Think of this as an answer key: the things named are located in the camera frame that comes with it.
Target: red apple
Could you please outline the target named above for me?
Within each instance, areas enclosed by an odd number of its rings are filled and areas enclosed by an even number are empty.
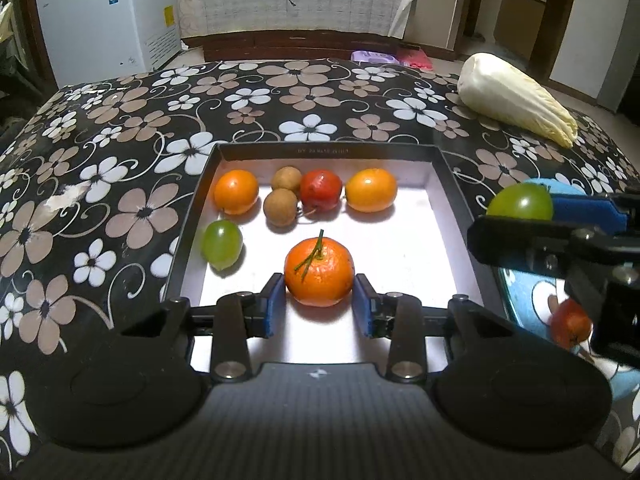
[[[329,170],[309,171],[300,181],[300,200],[306,211],[329,211],[340,203],[342,181]]]
[[[571,298],[564,300],[558,306],[549,323],[551,337],[557,345],[566,350],[587,341],[591,335],[592,326],[587,313]]]

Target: green grape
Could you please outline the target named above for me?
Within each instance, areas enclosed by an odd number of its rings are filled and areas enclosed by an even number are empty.
[[[504,188],[491,200],[486,213],[527,220],[551,220],[554,204],[544,186],[524,182]]]
[[[208,225],[202,237],[202,255],[216,270],[231,267],[242,251],[242,233],[229,220],[217,220]]]

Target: bed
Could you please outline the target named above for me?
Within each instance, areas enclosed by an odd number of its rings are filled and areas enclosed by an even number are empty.
[[[0,402],[16,407],[0,415],[2,469],[15,469],[41,446],[22,402],[30,374],[85,338],[125,326],[138,314],[133,306],[164,294],[182,223],[217,144],[432,144],[473,215],[529,178],[588,195],[637,182],[590,117],[572,112],[580,131],[566,150],[478,116],[462,104],[456,83],[455,75],[392,65],[247,60],[55,94],[0,155]],[[562,286],[523,280],[503,272],[508,301],[524,296],[518,301],[540,318],[536,302],[560,296]],[[630,470],[640,460],[640,376],[598,361],[588,348],[582,353],[616,397],[596,444]]]

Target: wooden door frame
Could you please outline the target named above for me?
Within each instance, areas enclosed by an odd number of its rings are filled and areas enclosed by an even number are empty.
[[[16,12],[21,12],[23,16],[25,36],[29,48],[31,59],[33,59],[36,72],[46,86],[46,97],[49,98],[57,89],[56,78],[47,53],[47,47],[42,35],[40,25],[40,15],[36,0],[19,0],[20,8]]]
[[[458,25],[454,50],[460,54],[463,37],[473,25],[475,29],[482,0],[464,0],[463,11]],[[574,0],[546,0],[538,37],[527,65],[527,74],[544,84],[549,81],[551,71],[558,58],[564,40],[566,26],[574,6]]]

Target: wooden furniture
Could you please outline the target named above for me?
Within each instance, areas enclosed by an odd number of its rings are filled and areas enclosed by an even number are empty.
[[[399,41],[377,34],[336,30],[254,30],[182,38],[201,46],[205,61],[235,59],[351,59],[354,50],[395,54]]]
[[[494,29],[496,43],[529,60],[545,6],[546,0],[502,0]]]

